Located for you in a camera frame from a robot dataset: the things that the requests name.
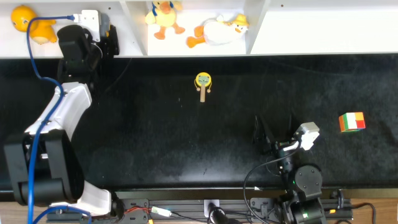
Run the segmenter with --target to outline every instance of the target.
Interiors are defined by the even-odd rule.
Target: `colorful cube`
[[[341,132],[359,131],[365,128],[362,112],[346,113],[339,118]]]

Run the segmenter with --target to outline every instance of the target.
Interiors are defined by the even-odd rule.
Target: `white plastic part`
[[[58,108],[50,117],[49,122],[44,126],[41,133],[47,133],[53,129],[64,129],[68,134],[69,140],[71,140],[80,117],[84,111],[90,107],[92,99],[86,84],[78,82],[64,83],[62,84],[62,87],[65,96]],[[59,97],[60,89],[59,87],[56,87],[54,96],[50,103],[44,109],[37,121],[26,129],[26,133],[31,135],[36,134],[40,124],[53,108],[54,104],[58,101]]]
[[[169,210],[164,209],[164,208],[158,208],[158,207],[155,207],[155,206],[152,206],[150,212],[156,213],[158,215],[162,215],[164,217],[170,217],[172,215],[172,212],[170,212]]]
[[[205,214],[205,217],[208,218],[209,217],[209,204],[213,204],[216,207],[220,206],[220,200],[218,199],[210,199],[210,200],[204,200],[203,201],[203,211]]]
[[[69,207],[79,208],[90,212],[91,216],[106,215],[111,212],[112,198],[107,190],[99,189],[89,182],[85,181],[83,195],[77,203],[69,204],[67,202],[52,203],[50,207],[58,205],[68,205]]]
[[[76,22],[82,28],[88,29],[90,34],[93,36],[93,41],[99,42],[100,39],[100,12],[97,10],[82,10],[81,14],[74,14],[74,22]]]
[[[297,132],[303,133],[301,136],[301,148],[309,150],[313,146],[313,142],[319,136],[319,128],[314,122],[301,124]],[[299,142],[296,141],[291,146],[285,147],[284,151],[296,149],[299,146]]]

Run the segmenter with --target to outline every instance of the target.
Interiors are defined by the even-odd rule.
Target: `yellow duck toy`
[[[155,33],[155,37],[159,40],[165,39],[166,28],[173,27],[176,34],[182,34],[185,32],[183,27],[179,27],[175,22],[177,20],[177,14],[175,10],[182,10],[182,5],[177,1],[153,1],[152,11],[148,13],[145,18],[145,22],[148,25],[154,24],[160,26],[160,31]]]
[[[187,45],[193,48],[197,44],[207,43],[210,45],[228,44],[241,38],[248,31],[249,23],[246,16],[238,14],[232,22],[225,22],[223,16],[217,19],[208,19],[203,26],[195,28],[195,37],[188,37]]]
[[[12,24],[15,29],[21,32],[27,32],[30,20],[35,17],[37,17],[36,13],[27,6],[18,6],[11,13]],[[51,27],[54,24],[55,20],[34,21],[30,26],[30,38],[38,44],[45,44],[47,42],[55,43],[57,36]]]

